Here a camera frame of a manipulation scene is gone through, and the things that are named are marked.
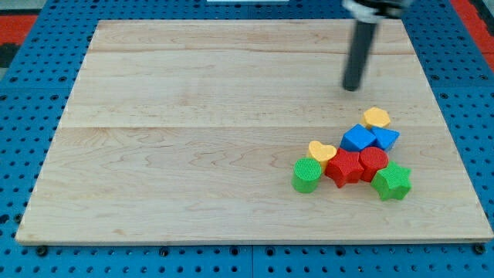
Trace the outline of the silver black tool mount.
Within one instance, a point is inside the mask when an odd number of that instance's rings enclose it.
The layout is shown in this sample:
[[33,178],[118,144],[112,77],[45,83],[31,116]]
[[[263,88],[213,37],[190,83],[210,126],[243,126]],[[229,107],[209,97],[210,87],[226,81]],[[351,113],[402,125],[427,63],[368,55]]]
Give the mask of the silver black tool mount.
[[378,23],[400,19],[410,7],[410,0],[342,0],[341,4],[357,21]]

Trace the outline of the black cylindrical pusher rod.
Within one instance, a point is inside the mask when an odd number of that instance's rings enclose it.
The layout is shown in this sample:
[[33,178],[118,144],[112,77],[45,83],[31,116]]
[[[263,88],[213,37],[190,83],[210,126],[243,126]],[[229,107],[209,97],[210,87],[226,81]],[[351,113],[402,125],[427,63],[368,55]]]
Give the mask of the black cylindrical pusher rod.
[[376,29],[377,23],[358,20],[355,23],[342,79],[342,87],[347,91],[356,91],[360,87]]

